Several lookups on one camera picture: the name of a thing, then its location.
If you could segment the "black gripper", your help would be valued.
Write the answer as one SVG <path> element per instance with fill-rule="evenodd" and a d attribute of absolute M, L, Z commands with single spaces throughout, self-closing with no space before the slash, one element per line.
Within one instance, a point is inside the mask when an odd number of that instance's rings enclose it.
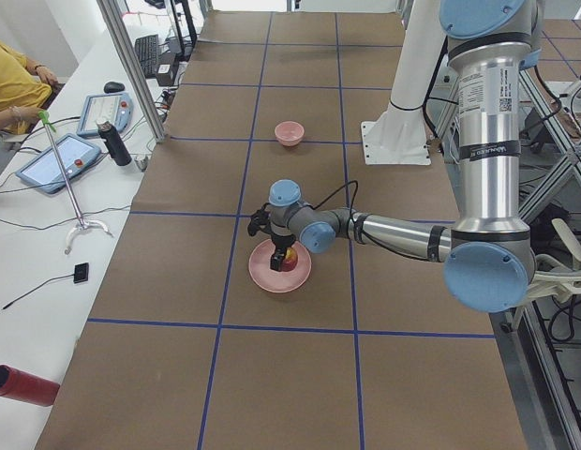
<path fill-rule="evenodd" d="M 278 225 L 276 222 L 270 220 L 271 239 L 275 245 L 275 252 L 270 258 L 270 269 L 274 271 L 281 271 L 284 262 L 284 250 L 287 254 L 294 253 L 294 234 L 285 226 Z"/>

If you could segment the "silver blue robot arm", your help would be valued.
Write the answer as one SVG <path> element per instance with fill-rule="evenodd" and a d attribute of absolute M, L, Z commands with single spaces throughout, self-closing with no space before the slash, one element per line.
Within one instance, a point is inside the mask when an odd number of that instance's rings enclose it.
<path fill-rule="evenodd" d="M 420 164 L 407 143 L 422 121 L 435 65 L 457 75 L 458 161 L 463 195 L 450 228 L 360 213 L 352 207 L 320 211 L 299 186 L 279 180 L 270 189 L 265 230 L 280 270 L 300 243 L 321 253 L 338 237 L 385 248 L 416 261 L 440 262 L 449 292 L 463 305 L 499 312 L 521 305 L 536 270 L 529 226 L 518 213 L 518 86 L 521 70 L 540 56 L 541 1 L 417 1 L 387 111 L 363 125 L 363 144 L 390 164 Z"/>

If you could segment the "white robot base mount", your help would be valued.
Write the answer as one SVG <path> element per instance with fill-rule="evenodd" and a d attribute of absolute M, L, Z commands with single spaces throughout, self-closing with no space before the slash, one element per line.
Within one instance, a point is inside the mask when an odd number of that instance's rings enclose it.
<path fill-rule="evenodd" d="M 361 124 L 367 165 L 429 165 L 424 104 L 446 38 L 439 0 L 413 2 L 388 107 Z"/>

